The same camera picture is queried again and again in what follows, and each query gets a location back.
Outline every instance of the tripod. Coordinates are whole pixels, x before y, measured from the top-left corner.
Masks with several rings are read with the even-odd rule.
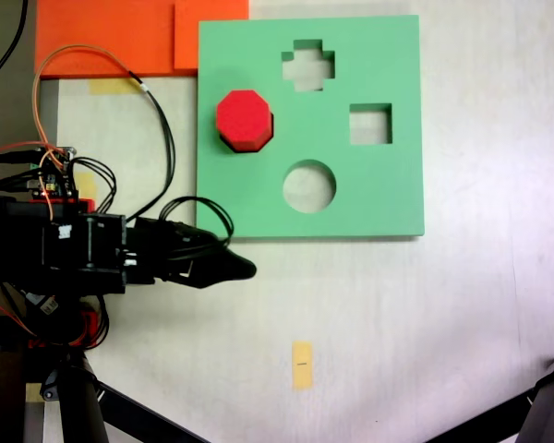
[[[554,363],[532,389],[481,413],[428,443],[554,443]]]
[[[84,352],[71,348],[42,384],[46,401],[60,402],[66,443],[108,443],[108,423],[144,443],[209,443],[94,376]]]

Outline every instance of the orange block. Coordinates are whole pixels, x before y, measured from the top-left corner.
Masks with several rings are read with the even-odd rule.
[[[37,0],[35,68],[60,46],[86,43],[139,76],[197,75],[199,22],[247,17],[247,0]],[[104,55],[73,51],[57,56],[42,78],[125,74]]]
[[[196,76],[199,67],[199,22],[248,19],[248,0],[175,0],[175,70]]]

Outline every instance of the square hole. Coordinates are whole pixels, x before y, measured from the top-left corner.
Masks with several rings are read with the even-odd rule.
[[[392,142],[391,104],[352,104],[349,113],[352,145],[386,145]]]

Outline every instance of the green shape sorter board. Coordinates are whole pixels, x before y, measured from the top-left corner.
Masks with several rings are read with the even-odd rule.
[[[283,79],[294,48],[334,59],[322,90]],[[234,153],[215,126],[231,90],[255,90],[271,107],[273,138]],[[353,145],[350,112],[387,109],[391,140]],[[331,169],[336,193],[316,213],[294,210],[283,181],[300,162]],[[238,237],[422,235],[423,173],[418,17],[210,21],[199,28],[198,195],[224,206]],[[197,226],[222,226],[199,207]]]

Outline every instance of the black tripod leg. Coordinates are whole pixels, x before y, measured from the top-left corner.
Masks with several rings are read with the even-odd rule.
[[[105,422],[143,443],[210,443],[103,383],[99,402]]]
[[[516,443],[554,443],[554,380],[537,392]]]
[[[57,393],[66,443],[109,443],[90,374],[74,367],[62,370]]]
[[[530,389],[472,420],[428,441],[428,443],[499,443],[521,429],[534,398]]]

